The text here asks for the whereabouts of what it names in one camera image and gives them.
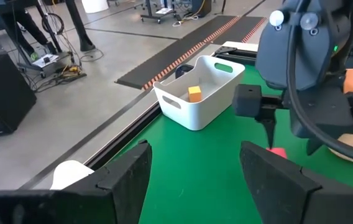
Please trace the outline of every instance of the person's leg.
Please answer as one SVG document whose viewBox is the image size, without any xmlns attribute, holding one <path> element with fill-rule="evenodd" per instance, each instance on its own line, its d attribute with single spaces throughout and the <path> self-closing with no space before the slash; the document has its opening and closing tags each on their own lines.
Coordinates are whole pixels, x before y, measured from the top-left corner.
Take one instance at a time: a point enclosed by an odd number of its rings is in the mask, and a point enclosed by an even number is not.
<svg viewBox="0 0 353 224">
<path fill-rule="evenodd" d="M 17 43 L 26 51 L 26 53 L 31 56 L 34 53 L 34 48 L 25 39 L 21 32 L 21 29 L 16 24 L 16 15 L 14 17 L 13 13 L 5 13 L 2 15 L 2 18 L 5 25 L 9 29 L 10 33 L 8 33 L 8 35 L 10 35 L 12 39 L 16 40 Z"/>
<path fill-rule="evenodd" d="M 34 37 L 34 39 L 41 45 L 48 43 L 47 38 L 35 24 L 31 15 L 25 11 L 17 12 L 17 22 L 19 22 L 25 29 Z"/>
</svg>

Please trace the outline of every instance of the yellow cube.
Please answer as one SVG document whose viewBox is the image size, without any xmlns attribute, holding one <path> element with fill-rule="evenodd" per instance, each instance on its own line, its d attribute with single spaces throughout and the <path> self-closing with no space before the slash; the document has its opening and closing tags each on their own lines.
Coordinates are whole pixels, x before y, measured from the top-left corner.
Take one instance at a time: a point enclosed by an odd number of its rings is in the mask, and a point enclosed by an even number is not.
<svg viewBox="0 0 353 224">
<path fill-rule="evenodd" d="M 189 87 L 189 101 L 190 103 L 197 103 L 201 101 L 201 90 L 200 86 Z"/>
</svg>

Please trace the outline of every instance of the bin handle hole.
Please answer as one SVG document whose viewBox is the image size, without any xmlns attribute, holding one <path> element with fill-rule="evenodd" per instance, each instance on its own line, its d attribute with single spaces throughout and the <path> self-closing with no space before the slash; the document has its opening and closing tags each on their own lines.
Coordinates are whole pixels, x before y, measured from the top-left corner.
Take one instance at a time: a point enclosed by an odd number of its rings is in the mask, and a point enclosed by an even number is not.
<svg viewBox="0 0 353 224">
<path fill-rule="evenodd" d="M 228 73 L 232 73 L 233 72 L 233 68 L 228 66 L 228 65 L 224 65 L 221 63 L 215 63 L 214 67 L 218 70 L 221 70 L 223 72 L 228 72 Z"/>
<path fill-rule="evenodd" d="M 174 106 L 174 107 L 176 107 L 176 108 L 178 108 L 178 109 L 181 109 L 181 105 L 180 105 L 179 103 L 177 103 L 177 102 L 175 102 L 175 101 L 169 99 L 168 97 L 163 96 L 163 100 L 164 100 L 166 103 L 168 103 L 169 105 L 172 105 L 172 106 Z"/>
</svg>

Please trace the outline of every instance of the gray floor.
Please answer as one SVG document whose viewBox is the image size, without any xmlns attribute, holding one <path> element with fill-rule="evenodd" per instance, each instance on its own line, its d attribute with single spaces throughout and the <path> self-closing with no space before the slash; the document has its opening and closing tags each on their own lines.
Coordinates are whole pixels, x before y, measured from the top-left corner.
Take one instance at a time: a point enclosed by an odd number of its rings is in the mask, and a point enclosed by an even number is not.
<svg viewBox="0 0 353 224">
<path fill-rule="evenodd" d="M 259 0 L 229 0 L 225 14 L 243 15 L 258 2 Z M 280 3 L 281 0 L 267 0 L 249 16 L 268 16 Z M 88 77 L 39 93 L 37 104 L 19 129 L 10 136 L 0 138 L 0 189 L 18 189 L 142 93 L 140 90 L 115 84 L 114 81 L 174 40 L 133 34 L 182 38 L 214 17 L 211 14 L 198 21 L 186 22 L 181 27 L 172 27 L 172 16 L 166 17 L 161 25 L 150 20 L 142 23 L 139 14 L 145 11 L 132 9 L 134 4 L 123 2 L 119 7 L 112 6 L 108 11 L 86 15 L 78 3 L 89 37 L 105 56 L 96 62 L 83 64 Z M 213 4 L 213 12 L 219 12 L 221 5 L 221 0 Z M 78 39 L 65 6 L 59 4 L 54 10 L 63 17 L 65 27 L 69 29 L 68 38 L 78 48 Z M 35 11 L 36 9 L 31 9 L 30 13 L 39 23 Z M 14 60 L 17 60 L 17 53 L 10 40 L 2 33 L 0 39 Z M 259 32 L 249 42 L 257 43 L 258 39 Z M 29 41 L 36 45 L 33 39 L 30 38 Z M 218 47 L 210 45 L 200 54 L 210 54 Z M 149 93 L 69 159 L 86 161 L 153 103 L 155 96 Z M 34 188 L 50 187 L 51 178 L 49 175 Z"/>
</svg>

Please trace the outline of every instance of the orange and black mat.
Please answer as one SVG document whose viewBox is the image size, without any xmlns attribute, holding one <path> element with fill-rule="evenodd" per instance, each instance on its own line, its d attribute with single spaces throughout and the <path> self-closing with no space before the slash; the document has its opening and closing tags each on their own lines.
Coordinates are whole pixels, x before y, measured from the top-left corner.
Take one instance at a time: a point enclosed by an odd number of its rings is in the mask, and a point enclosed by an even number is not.
<svg viewBox="0 0 353 224">
<path fill-rule="evenodd" d="M 226 41 L 246 42 L 266 21 L 263 17 L 217 16 L 182 39 L 148 59 L 116 83 L 132 88 L 149 89 L 153 82 L 173 73 L 178 65 L 188 61 L 208 44 Z"/>
</svg>

